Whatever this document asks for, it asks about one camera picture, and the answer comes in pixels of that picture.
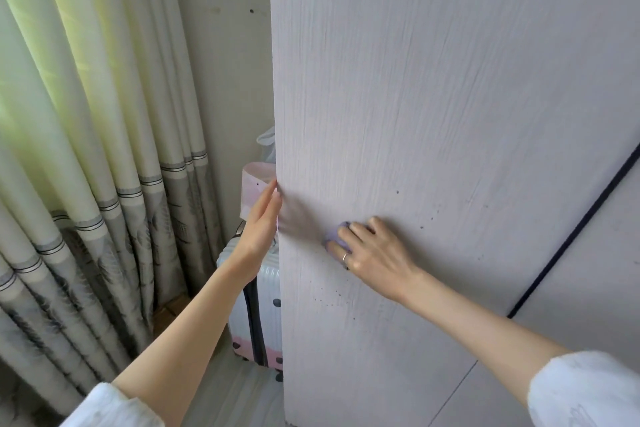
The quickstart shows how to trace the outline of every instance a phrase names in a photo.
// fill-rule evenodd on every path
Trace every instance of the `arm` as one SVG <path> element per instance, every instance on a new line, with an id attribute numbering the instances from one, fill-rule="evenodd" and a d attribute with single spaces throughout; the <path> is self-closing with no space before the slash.
<path id="1" fill-rule="evenodd" d="M 209 278 L 172 324 L 113 381 L 127 397 L 142 400 L 168 427 L 182 422 L 237 296 L 260 270 L 281 206 L 274 180 L 253 206 L 225 267 Z"/>
<path id="2" fill-rule="evenodd" d="M 351 223 L 338 231 L 352 250 L 345 259 L 349 270 L 376 292 L 455 338 L 526 405 L 537 372 L 570 351 L 470 301 L 418 268 L 380 218 L 367 225 Z M 346 253 L 336 242 L 327 248 L 338 261 Z"/>

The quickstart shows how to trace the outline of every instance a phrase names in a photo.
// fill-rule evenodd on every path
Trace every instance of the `purple sponge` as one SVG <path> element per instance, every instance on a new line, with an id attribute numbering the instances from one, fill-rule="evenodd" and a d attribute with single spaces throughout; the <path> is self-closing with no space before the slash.
<path id="1" fill-rule="evenodd" d="M 349 228 L 349 225 L 350 225 L 349 221 L 342 221 L 342 223 L 340 223 L 340 225 L 338 225 L 337 227 L 332 228 L 331 230 L 326 232 L 326 234 L 324 235 L 324 241 L 323 241 L 324 247 L 326 248 L 326 244 L 329 243 L 330 241 L 335 241 L 338 245 L 340 245 L 342 248 L 344 248 L 347 252 L 351 252 L 351 248 L 349 247 L 349 245 L 347 245 L 338 236 L 338 228 L 342 228 L 342 227 Z"/>

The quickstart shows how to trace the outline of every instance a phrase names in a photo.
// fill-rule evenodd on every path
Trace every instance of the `floor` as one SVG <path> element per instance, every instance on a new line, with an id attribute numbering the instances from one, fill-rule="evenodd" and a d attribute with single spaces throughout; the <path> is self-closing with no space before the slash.
<path id="1" fill-rule="evenodd" d="M 277 372 L 236 356 L 222 340 L 187 411 L 184 427 L 284 427 Z"/>

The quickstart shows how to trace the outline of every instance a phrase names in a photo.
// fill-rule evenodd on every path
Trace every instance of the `curtain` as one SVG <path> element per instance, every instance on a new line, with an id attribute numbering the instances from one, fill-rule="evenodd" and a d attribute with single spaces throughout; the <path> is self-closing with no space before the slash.
<path id="1" fill-rule="evenodd" d="M 220 249 L 178 1 L 0 0 L 0 360 L 67 415 Z"/>

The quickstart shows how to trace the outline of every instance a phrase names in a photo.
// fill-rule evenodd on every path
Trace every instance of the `woman's left hand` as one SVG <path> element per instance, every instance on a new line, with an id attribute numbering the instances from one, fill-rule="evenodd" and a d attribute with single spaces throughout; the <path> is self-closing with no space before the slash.
<path id="1" fill-rule="evenodd" d="M 258 275 L 262 259 L 269 251 L 276 234 L 276 221 L 282 207 L 282 196 L 274 179 L 255 202 L 244 225 L 244 231 L 234 250 L 237 268 L 248 284 Z"/>

